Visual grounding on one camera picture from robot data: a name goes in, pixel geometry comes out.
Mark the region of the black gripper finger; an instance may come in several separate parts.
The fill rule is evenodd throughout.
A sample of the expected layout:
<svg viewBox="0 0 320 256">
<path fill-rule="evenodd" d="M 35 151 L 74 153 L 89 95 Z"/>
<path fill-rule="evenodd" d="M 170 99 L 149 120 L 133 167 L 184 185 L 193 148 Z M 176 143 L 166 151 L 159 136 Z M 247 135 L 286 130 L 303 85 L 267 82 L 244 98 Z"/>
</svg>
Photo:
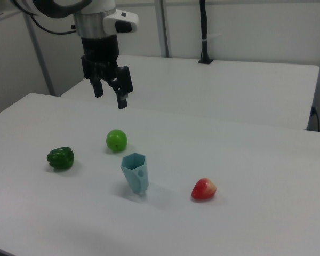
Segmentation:
<svg viewBox="0 0 320 256">
<path fill-rule="evenodd" d="M 128 94 L 133 92 L 130 70 L 128 66 L 118 67 L 116 69 L 116 79 L 111 82 L 119 109 L 127 107 Z"/>
<path fill-rule="evenodd" d="M 90 83 L 93 87 L 94 95 L 96 98 L 99 98 L 104 95 L 100 78 L 90 79 Z"/>
</svg>

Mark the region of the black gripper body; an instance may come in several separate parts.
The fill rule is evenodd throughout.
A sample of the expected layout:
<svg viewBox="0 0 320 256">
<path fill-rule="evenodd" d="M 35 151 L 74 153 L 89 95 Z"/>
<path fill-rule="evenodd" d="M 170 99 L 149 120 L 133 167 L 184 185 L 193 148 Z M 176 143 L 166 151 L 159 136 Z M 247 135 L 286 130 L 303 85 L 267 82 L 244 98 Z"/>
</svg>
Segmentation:
<svg viewBox="0 0 320 256">
<path fill-rule="evenodd" d="M 84 55 L 88 61 L 103 65 L 103 73 L 106 79 L 114 80 L 118 68 L 119 56 L 118 39 L 116 35 L 104 38 L 81 38 Z"/>
</svg>

